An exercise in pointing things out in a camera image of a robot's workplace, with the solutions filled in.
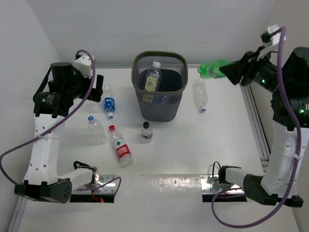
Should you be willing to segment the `green soda bottle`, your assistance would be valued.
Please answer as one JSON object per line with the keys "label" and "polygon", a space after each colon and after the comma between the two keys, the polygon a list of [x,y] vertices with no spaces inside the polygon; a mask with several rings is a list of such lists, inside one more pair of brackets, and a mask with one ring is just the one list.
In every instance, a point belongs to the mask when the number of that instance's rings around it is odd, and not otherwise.
{"label": "green soda bottle", "polygon": [[199,73],[202,79],[224,78],[225,75],[219,69],[229,64],[230,61],[224,59],[204,62],[198,67],[197,72]]}

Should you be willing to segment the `clear bottle blue cap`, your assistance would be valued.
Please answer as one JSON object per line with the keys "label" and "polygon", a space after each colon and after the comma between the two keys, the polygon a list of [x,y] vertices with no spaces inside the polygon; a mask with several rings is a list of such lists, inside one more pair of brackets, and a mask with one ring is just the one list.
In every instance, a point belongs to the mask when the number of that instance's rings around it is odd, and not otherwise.
{"label": "clear bottle blue cap", "polygon": [[107,142],[107,135],[101,122],[94,116],[88,117],[88,129],[90,131],[92,141],[97,145],[102,145]]}

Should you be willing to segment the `pineapple juice bottle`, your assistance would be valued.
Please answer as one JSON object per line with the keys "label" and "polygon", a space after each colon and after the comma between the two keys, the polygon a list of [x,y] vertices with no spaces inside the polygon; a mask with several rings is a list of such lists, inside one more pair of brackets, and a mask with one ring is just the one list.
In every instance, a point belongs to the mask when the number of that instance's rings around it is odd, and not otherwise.
{"label": "pineapple juice bottle", "polygon": [[144,80],[143,89],[148,92],[156,92],[159,90],[161,74],[161,63],[154,61],[151,68],[147,71]]}

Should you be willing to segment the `blue label water bottle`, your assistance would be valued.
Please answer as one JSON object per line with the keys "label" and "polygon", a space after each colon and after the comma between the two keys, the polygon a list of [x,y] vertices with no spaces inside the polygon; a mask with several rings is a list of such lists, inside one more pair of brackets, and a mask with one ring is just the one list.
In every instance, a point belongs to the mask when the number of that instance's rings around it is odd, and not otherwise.
{"label": "blue label water bottle", "polygon": [[157,100],[155,101],[156,104],[168,104],[169,96],[158,96]]}

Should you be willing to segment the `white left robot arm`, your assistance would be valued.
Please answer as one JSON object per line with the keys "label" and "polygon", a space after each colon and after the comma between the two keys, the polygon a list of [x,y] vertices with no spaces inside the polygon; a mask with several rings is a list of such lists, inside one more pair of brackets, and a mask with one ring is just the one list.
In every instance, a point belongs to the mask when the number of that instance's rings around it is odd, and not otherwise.
{"label": "white left robot arm", "polygon": [[95,68],[90,60],[56,62],[50,65],[33,96],[35,133],[28,170],[14,193],[32,201],[67,203],[74,190],[93,184],[95,167],[76,167],[59,176],[57,158],[64,121],[75,99],[100,102],[103,76],[94,85]]}

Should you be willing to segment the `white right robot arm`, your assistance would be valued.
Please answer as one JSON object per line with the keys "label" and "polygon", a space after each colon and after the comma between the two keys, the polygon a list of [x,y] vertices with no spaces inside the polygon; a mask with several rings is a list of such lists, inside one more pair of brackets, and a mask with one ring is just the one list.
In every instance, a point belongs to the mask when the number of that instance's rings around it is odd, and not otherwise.
{"label": "white right robot arm", "polygon": [[270,54],[258,60],[256,52],[247,52],[239,61],[220,67],[234,85],[257,83],[272,93],[274,138],[267,171],[263,176],[250,174],[240,167],[222,166],[219,183],[236,184],[243,188],[245,196],[262,205],[279,203],[289,190],[285,205],[302,207],[303,200],[297,194],[297,177],[291,178],[296,149],[304,155],[309,142],[309,50],[295,48],[282,69],[283,82],[290,106],[301,129],[301,141],[297,129],[284,106],[277,82],[276,66],[270,62]]}

